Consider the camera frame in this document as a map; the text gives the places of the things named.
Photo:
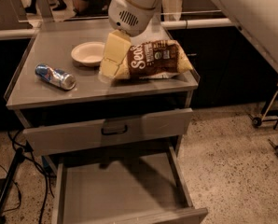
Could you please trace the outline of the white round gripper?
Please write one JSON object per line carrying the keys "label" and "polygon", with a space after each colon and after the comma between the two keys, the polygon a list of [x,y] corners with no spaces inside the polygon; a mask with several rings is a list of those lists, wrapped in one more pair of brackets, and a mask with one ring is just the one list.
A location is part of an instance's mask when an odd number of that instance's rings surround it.
{"label": "white round gripper", "polygon": [[156,0],[111,0],[109,21],[118,30],[111,32],[106,40],[100,64],[101,75],[109,78],[130,77],[124,62],[131,47],[130,36],[138,36],[146,29],[155,8]]}

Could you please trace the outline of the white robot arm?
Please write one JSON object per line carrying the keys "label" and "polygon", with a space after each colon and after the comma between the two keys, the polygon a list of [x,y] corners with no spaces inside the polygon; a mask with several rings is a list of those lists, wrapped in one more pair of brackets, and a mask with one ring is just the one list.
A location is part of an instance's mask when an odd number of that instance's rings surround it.
{"label": "white robot arm", "polygon": [[[210,0],[278,74],[278,0]],[[145,31],[160,0],[111,0],[111,26],[130,36]]]}

